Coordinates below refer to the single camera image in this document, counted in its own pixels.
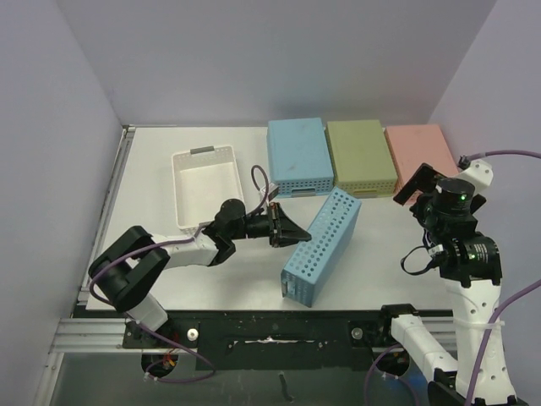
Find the pink perforated basket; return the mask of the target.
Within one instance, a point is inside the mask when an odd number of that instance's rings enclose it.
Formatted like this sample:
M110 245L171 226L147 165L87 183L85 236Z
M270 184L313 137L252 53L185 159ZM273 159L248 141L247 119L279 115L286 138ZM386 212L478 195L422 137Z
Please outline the pink perforated basket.
M387 126L385 139L397 173L395 194L422 163L429 164L447 177L458 174L451 151L437 124Z

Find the small blue perforated basket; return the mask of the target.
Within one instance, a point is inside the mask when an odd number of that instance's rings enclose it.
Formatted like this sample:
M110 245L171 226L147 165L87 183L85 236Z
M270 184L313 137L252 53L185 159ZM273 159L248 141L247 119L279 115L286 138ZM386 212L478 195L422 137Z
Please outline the small blue perforated basket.
M281 295L313 307L348 247L361 200L335 187L309 226L312 239L297 245L281 271Z

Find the yellow-green perforated basket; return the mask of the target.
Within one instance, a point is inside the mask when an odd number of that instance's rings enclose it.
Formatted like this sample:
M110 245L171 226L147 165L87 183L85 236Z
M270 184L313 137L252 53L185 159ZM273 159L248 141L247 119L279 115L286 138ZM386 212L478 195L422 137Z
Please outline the yellow-green perforated basket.
M325 136L336 187L356 198L394 194L397 173L379 120L329 121Z

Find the large blue perforated basket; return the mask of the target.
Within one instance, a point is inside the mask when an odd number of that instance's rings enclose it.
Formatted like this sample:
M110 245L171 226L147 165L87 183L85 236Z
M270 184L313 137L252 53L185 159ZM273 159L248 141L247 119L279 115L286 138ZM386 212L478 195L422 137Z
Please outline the large blue perforated basket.
M334 172L320 118L271 120L266 144L270 181L281 198L332 190Z

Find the white perforated basket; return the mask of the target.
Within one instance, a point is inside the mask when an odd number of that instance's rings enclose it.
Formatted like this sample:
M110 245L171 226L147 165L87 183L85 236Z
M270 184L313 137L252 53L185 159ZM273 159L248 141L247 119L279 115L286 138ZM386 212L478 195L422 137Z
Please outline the white perforated basket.
M224 201L244 200L234 149L206 146L172 155L177 227L193 233L212 222Z

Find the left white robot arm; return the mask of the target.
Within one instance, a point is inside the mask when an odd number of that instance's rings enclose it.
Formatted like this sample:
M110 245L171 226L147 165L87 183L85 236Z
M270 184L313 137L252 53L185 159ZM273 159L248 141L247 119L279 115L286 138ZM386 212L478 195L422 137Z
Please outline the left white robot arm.
M311 240L271 202L250 213L238 199L221 204L214 220L188 237L158 237L132 226L94 260L88 270L90 295L141 325L142 338L152 347L169 343L172 326L158 300L150 293L163 271L184 266L218 266L235 252L240 239L267 239L273 248Z

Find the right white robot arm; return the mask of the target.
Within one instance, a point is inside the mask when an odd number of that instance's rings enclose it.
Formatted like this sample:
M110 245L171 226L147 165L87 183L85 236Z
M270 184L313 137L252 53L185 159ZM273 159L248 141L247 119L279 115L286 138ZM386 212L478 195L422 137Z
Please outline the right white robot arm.
M500 319L502 268L497 243L477 230L480 194L493 179L490 165L468 163L446 177L423 163L396 193L403 206L415 196L413 217L424 231L430 257L451 299L456 356L437 341L409 304L386 305L376 325L385 345L401 344L428 383L432 405L522 405L511 383Z

